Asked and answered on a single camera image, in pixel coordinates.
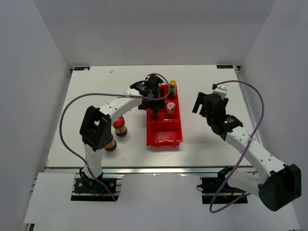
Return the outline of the green-label red sauce bottle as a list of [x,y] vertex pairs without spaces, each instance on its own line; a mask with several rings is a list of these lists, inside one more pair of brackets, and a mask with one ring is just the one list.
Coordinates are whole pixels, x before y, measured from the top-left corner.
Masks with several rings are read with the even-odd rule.
[[169,82],[169,99],[175,99],[177,95],[177,82],[176,80],[172,79]]

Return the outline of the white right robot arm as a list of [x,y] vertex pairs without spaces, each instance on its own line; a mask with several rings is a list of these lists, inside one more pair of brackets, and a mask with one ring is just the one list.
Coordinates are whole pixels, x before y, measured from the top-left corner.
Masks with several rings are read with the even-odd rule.
[[241,153],[241,159],[246,159],[256,174],[241,171],[237,166],[225,167],[217,173],[216,194],[236,188],[243,196],[255,195],[266,208],[278,211],[301,196],[301,170],[295,164],[285,164],[252,140],[242,122],[226,114],[227,103],[228,99],[217,93],[200,92],[192,111],[205,117],[212,131]]

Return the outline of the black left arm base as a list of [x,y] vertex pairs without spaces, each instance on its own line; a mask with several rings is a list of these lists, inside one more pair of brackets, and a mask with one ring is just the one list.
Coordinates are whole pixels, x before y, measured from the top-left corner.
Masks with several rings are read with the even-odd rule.
[[71,201],[88,202],[115,202],[119,198],[121,191],[121,179],[103,178],[103,174],[98,180],[104,184],[101,185],[96,180],[89,178],[82,170],[79,176],[75,177]]

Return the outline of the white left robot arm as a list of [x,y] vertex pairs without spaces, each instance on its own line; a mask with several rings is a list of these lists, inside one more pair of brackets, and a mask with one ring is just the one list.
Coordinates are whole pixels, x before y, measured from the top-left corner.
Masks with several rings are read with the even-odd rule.
[[156,109],[166,98],[158,96],[164,82],[167,80],[161,74],[148,74],[145,80],[133,83],[123,94],[108,94],[115,97],[111,102],[87,108],[79,130],[85,148],[85,165],[80,176],[91,192],[97,192],[102,186],[101,149],[110,143],[115,144],[112,124],[135,107]]

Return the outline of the small dark pepper shaker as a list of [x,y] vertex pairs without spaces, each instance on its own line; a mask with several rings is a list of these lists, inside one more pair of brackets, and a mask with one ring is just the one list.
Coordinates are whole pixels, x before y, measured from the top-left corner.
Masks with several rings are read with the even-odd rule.
[[152,119],[158,119],[158,112],[159,112],[159,108],[154,108],[151,110],[151,118]]

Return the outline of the pink-lidded spice jar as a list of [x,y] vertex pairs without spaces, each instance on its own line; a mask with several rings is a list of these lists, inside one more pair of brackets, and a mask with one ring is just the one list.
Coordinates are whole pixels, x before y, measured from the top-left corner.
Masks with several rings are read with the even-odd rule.
[[171,119],[174,117],[176,110],[176,104],[174,102],[169,102],[166,104],[166,113],[165,113],[165,118]]

